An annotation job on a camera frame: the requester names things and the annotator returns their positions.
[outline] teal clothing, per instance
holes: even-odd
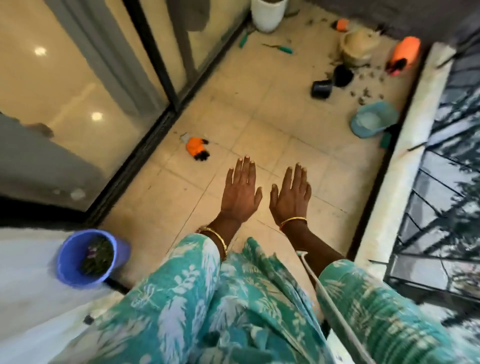
[[[437,323],[347,260],[319,280],[377,363],[480,363]],[[356,348],[320,307],[352,358]],[[334,363],[307,295],[249,238],[220,264],[213,241],[185,237],[161,267],[70,343],[55,363]]]

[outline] white pot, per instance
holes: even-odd
[[[263,33],[271,33],[280,24],[287,8],[288,0],[282,0],[275,4],[252,0],[253,24]]]

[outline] gold bangle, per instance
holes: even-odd
[[[197,230],[197,233],[200,233],[202,231],[211,232],[212,234],[214,234],[220,240],[220,242],[222,243],[222,246],[223,246],[223,252],[225,253],[225,259],[226,259],[227,258],[227,245],[225,244],[225,240],[223,240],[223,238],[220,236],[220,234],[218,232],[216,232],[215,230],[209,228],[208,226],[199,227],[198,230]]]
[[[303,217],[301,217],[301,216],[296,216],[296,217],[294,217],[294,218],[288,218],[288,219],[286,219],[284,222],[282,222],[282,223],[280,224],[280,230],[282,230],[282,228],[284,227],[284,225],[285,225],[287,222],[292,221],[292,220],[303,220],[303,221],[305,221],[305,222],[308,224],[308,221],[307,221],[306,218],[303,218]]]

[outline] white cable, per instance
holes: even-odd
[[[341,314],[341,312],[338,310],[338,308],[335,306],[334,302],[332,301],[332,299],[330,298],[330,296],[328,295],[328,292],[327,290],[325,289],[325,287],[320,283],[320,281],[318,280],[317,276],[315,275],[315,273],[312,271],[312,269],[310,268],[310,266],[307,264],[307,262],[305,261],[305,255],[307,255],[308,253],[307,252],[303,252],[303,251],[297,251],[297,255],[300,257],[300,260],[302,261],[303,265],[305,265],[305,268],[307,269],[308,273],[313,277],[313,279],[315,279],[315,282],[317,282],[317,285],[318,285],[318,288],[320,289],[320,294],[323,296],[323,298],[325,298],[325,300],[327,301],[328,305],[330,306],[330,308],[332,309],[332,311],[334,312],[335,316],[337,317],[337,319],[339,320],[340,324],[343,326],[347,336],[348,336],[348,339],[353,343],[353,345],[358,349],[359,353],[360,353],[360,356],[362,357],[362,359],[367,363],[367,364],[375,364],[375,361],[372,359],[372,357],[370,356],[370,354],[368,353],[368,351],[365,349],[365,347],[362,345],[362,343],[360,342],[360,340],[358,340],[357,336],[355,335],[355,333],[353,332],[352,328],[350,327],[350,325],[348,324],[348,322],[345,320],[345,318],[343,317],[343,315]]]

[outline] sleeve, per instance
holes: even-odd
[[[411,300],[348,260],[330,264],[319,276],[333,303],[360,343],[377,363],[480,363],[479,353],[453,340],[438,322],[425,316]],[[324,297],[320,307],[355,363],[359,350]]]
[[[213,241],[191,234],[160,268],[75,339],[55,363],[184,363],[218,281]]]

